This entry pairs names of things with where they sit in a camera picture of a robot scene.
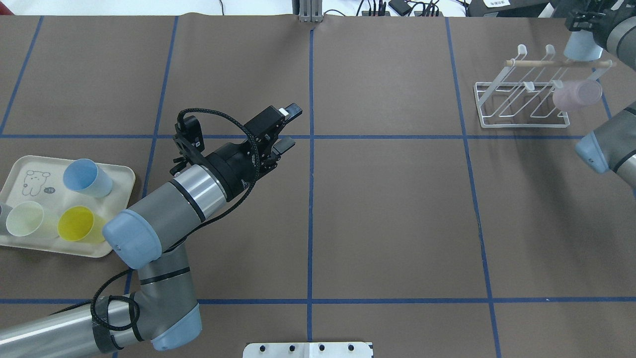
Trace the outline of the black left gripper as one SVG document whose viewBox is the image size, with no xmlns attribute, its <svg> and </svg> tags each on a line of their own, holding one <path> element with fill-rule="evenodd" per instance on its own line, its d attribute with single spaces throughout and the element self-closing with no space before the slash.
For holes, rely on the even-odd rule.
<svg viewBox="0 0 636 358">
<path fill-rule="evenodd" d="M 293 138 L 279 140 L 285 122 L 302 115 L 302 108 L 294 103 L 284 108 L 268 107 L 248 121 L 244 127 L 256 141 L 257 150 L 248 140 L 241 144 L 227 143 L 209 154 L 206 159 L 216 171 L 214 176 L 221 183 L 227 202 L 239 196 L 254 181 L 256 159 L 259 159 L 259 176 L 276 168 L 282 155 L 296 144 Z"/>
</svg>

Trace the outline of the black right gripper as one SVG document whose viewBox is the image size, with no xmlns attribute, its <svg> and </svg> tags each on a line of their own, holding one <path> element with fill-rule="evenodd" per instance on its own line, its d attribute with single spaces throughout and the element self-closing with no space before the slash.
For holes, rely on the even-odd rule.
<svg viewBox="0 0 636 358">
<path fill-rule="evenodd" d="M 614 7 L 618 5 L 618 0 L 567 0 L 565 27 L 607 37 L 617 25 Z"/>
</svg>

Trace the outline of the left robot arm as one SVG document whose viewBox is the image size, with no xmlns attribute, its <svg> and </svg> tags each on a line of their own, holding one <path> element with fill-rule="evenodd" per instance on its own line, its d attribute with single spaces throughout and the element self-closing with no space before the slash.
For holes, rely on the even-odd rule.
<svg viewBox="0 0 636 358">
<path fill-rule="evenodd" d="M 151 342 L 157 351 L 188 344 L 202 330 L 185 241 L 238 207 L 261 177 L 277 168 L 293 147 L 279 134 L 302 114 L 293 103 L 273 106 L 242 125 L 216 110 L 187 108 L 178 113 L 173 141 L 180 157 L 172 179 L 102 230 L 127 269 L 137 272 L 139 292 L 102 295 L 1 331 L 3 358 L 86 358 Z"/>
</svg>

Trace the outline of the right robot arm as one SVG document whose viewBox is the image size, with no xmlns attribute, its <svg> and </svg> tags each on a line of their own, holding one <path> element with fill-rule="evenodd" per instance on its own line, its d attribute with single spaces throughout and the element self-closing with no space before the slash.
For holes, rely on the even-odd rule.
<svg viewBox="0 0 636 358">
<path fill-rule="evenodd" d="M 633 0 L 573 0 L 565 19 L 571 37 L 565 54 L 575 61 L 610 54 L 621 68 L 635 69 L 636 18 Z M 617 86 L 603 95 L 607 121 L 586 134 L 575 151 L 597 173 L 613 172 L 631 188 L 636 184 L 635 86 L 614 76 Z"/>
</svg>

